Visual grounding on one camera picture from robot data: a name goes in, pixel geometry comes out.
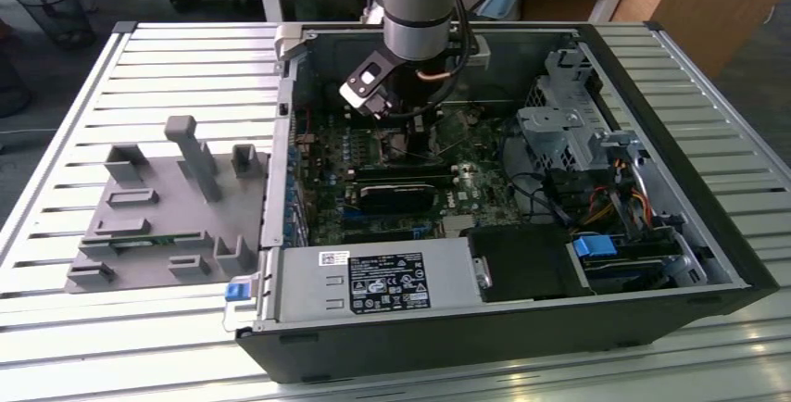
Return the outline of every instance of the motherboard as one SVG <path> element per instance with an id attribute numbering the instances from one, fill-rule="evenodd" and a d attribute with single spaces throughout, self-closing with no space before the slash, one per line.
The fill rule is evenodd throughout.
<path id="1" fill-rule="evenodd" d="M 445 105 L 408 137 L 353 112 L 305 110 L 294 147 L 309 245 L 456 237 L 517 223 L 497 161 L 501 123 L 473 103 Z"/>

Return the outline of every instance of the floor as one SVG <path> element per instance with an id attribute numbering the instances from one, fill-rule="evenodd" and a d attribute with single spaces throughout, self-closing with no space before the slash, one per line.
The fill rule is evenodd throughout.
<path id="1" fill-rule="evenodd" d="M 0 222 L 5 221 L 27 178 L 35 169 L 54 129 L 74 99 L 111 26 L 118 20 L 198 21 L 259 20 L 233 0 L 207 0 L 199 11 L 175 13 L 167 0 L 89 0 L 98 41 L 90 48 L 62 52 L 14 0 L 0 0 L 0 18 L 14 35 L 0 41 L 25 84 L 33 91 L 30 106 L 0 119 Z M 777 5 L 770 21 L 753 33 L 714 80 L 748 122 L 791 163 L 791 0 Z M 3 133 L 23 129 L 34 132 Z"/>

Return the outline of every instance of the gray 3d-printed holder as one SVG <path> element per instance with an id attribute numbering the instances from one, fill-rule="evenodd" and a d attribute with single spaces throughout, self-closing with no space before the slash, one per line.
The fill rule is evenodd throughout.
<path id="1" fill-rule="evenodd" d="M 66 292 L 219 283 L 254 271 L 267 158 L 251 144 L 213 156 L 194 126 L 178 116 L 163 127 L 182 157 L 145 158 L 135 145 L 109 150 Z"/>

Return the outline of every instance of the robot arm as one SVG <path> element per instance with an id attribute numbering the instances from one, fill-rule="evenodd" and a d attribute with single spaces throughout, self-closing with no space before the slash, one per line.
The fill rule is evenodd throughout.
<path id="1" fill-rule="evenodd" d="M 418 106 L 422 106 L 417 103 L 432 103 L 426 97 L 414 98 L 412 95 L 404 98 L 404 92 L 397 91 L 404 89 L 396 86 L 409 85 L 410 78 L 414 78 L 416 82 L 449 80 L 445 83 L 450 84 L 454 81 L 450 78 L 454 77 L 465 62 L 460 52 L 464 53 L 464 47 L 472 46 L 474 40 L 472 36 L 464 36 L 461 24 L 460 49 L 448 48 L 453 8 L 458 10 L 461 22 L 464 22 L 466 10 L 489 18 L 501 18 L 516 0 L 377 1 L 383 9 L 385 48 L 377 50 L 347 76 L 341 86 L 341 95 L 361 113 L 371 114 L 378 119 L 401 110 L 402 107 L 398 104 L 401 101 L 397 98 L 406 100 L 406 107 L 414 106 L 417 110 L 421 108 Z M 426 75 L 424 70 L 444 69 L 448 56 L 457 56 L 457 68 L 438 75 Z M 396 77 L 400 78 L 398 82 L 393 82 Z M 452 90 L 452 85 L 444 87 L 440 88 L 440 92 Z"/>

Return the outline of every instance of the blue latch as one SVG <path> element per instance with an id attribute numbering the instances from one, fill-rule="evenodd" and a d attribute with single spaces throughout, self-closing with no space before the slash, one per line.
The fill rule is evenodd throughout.
<path id="1" fill-rule="evenodd" d="M 249 283 L 227 283 L 225 287 L 225 301 L 241 302 L 249 300 Z"/>
<path id="2" fill-rule="evenodd" d="M 577 252 L 577 257 L 605 257 L 617 254 L 609 235 L 581 236 L 573 241 L 573 250 Z"/>

